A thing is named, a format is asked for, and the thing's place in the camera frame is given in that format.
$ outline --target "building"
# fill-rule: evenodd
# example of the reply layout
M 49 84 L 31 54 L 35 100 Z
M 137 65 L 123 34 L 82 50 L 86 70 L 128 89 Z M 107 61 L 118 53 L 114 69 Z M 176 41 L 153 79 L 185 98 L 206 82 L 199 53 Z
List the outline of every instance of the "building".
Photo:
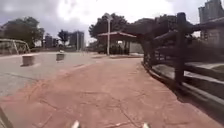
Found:
M 131 42 L 130 43 L 130 53 L 138 53 L 138 54 L 143 54 L 143 49 L 141 44 L 136 43 L 136 42 Z
M 213 21 L 224 17 L 224 10 L 221 0 L 209 0 L 203 7 L 199 8 L 200 23 Z M 201 38 L 209 45 L 217 48 L 224 48 L 224 29 L 201 31 Z
M 58 44 L 59 44 L 59 39 L 57 38 L 53 38 L 53 47 L 58 47 Z
M 47 33 L 42 42 L 42 47 L 43 48 L 52 48 L 53 46 L 54 46 L 53 37 Z
M 70 34 L 69 46 L 74 47 L 77 50 L 83 50 L 85 48 L 85 34 L 82 31 L 75 31 Z

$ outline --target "paved path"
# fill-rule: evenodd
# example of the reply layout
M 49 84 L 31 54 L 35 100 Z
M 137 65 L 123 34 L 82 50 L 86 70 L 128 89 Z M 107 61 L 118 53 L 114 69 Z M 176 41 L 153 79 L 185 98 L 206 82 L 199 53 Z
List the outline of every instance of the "paved path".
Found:
M 35 65 L 30 67 L 21 67 L 21 55 L 0 57 L 0 97 L 53 76 L 60 70 L 92 62 L 91 56 L 86 53 L 66 53 L 65 60 L 58 63 L 56 52 L 38 53 L 35 54 Z
M 0 100 L 15 128 L 222 128 L 151 78 L 141 59 L 113 59 L 70 70 Z

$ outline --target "tall building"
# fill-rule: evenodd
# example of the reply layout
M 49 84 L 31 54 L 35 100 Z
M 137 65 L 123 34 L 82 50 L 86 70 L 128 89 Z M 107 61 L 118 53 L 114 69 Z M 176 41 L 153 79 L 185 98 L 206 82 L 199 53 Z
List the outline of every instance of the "tall building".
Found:
M 224 10 L 221 0 L 207 1 L 203 7 L 199 8 L 199 17 L 200 23 L 205 23 L 224 17 Z M 201 31 L 201 38 L 213 47 L 224 48 L 223 33 L 223 28 Z
M 44 41 L 42 42 L 42 47 L 52 48 L 53 47 L 53 37 L 50 34 L 46 34 Z
M 53 38 L 53 47 L 54 47 L 54 48 L 57 47 L 58 44 L 59 44 L 59 39 L 57 39 L 57 38 Z
M 77 50 L 83 50 L 85 48 L 85 36 L 82 31 L 75 31 L 70 34 L 69 45 L 75 47 Z

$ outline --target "white cloud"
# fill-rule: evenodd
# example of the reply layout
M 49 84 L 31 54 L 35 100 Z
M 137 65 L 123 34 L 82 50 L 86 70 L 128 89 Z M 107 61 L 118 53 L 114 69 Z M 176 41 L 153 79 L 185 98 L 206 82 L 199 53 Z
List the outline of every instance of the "white cloud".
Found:
M 13 11 L 16 10 L 16 8 L 12 4 L 6 4 L 3 7 L 3 10 L 6 11 L 6 12 L 13 12 Z
M 143 17 L 173 14 L 172 4 L 166 0 L 76 0 L 75 6 L 71 3 L 72 0 L 61 0 L 59 16 L 66 21 L 77 18 L 88 25 L 96 22 L 105 12 L 124 15 L 129 22 Z
M 187 19 L 192 23 L 199 22 L 198 7 L 204 5 L 207 0 L 169 0 L 174 13 L 185 12 Z

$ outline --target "wall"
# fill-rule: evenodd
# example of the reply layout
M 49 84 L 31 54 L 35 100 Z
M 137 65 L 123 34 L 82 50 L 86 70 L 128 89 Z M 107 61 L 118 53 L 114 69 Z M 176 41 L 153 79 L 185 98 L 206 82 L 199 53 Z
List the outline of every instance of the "wall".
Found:
M 138 43 L 130 43 L 130 53 L 143 54 L 142 46 Z

